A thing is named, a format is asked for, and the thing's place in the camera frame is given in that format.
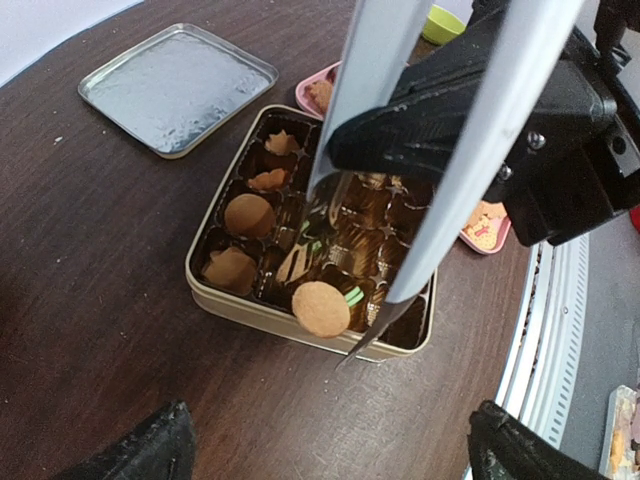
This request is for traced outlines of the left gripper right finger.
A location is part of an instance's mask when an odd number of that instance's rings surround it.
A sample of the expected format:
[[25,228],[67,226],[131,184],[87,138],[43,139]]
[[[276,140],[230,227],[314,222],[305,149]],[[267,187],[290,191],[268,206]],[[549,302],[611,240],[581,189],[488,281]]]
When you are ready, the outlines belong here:
[[603,477],[552,447],[491,400],[471,413],[469,424],[468,454],[475,479]]

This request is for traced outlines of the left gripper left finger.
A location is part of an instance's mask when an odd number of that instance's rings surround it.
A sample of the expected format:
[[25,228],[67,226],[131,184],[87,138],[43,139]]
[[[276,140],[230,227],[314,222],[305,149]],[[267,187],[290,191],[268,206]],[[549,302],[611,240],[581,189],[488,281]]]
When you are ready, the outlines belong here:
[[173,401],[117,442],[55,475],[57,479],[190,479],[196,434],[190,411]]

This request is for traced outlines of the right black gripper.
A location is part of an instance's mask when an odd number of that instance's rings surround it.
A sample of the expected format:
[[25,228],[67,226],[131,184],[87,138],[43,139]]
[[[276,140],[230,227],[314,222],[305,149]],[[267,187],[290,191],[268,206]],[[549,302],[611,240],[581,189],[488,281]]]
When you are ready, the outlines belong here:
[[[466,31],[403,71],[389,103],[341,125],[328,154],[339,170],[441,175],[488,65],[509,3],[475,1]],[[512,175],[493,196],[519,242],[558,246],[639,204],[639,103],[574,30],[521,136]]]

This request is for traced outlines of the metal tongs white handle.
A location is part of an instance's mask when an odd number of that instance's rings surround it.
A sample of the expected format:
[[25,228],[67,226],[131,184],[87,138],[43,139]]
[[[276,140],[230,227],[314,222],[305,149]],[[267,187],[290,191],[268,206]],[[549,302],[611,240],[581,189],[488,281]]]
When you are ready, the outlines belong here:
[[406,312],[443,260],[531,114],[581,7],[578,1],[508,5],[461,134],[443,166],[436,167],[424,142],[394,146],[381,135],[367,139],[357,125],[389,105],[431,3],[357,3],[307,188],[310,229],[326,235],[350,172],[421,176],[438,190],[373,325],[351,348],[350,358]]

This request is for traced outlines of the plain round tan cookie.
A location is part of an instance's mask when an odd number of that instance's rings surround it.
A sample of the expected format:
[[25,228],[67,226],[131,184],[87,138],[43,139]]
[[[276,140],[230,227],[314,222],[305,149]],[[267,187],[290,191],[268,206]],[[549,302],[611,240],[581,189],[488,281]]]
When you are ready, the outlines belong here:
[[301,284],[292,297],[298,323],[320,338],[342,334],[350,324],[350,309],[341,292],[332,285],[311,281]]

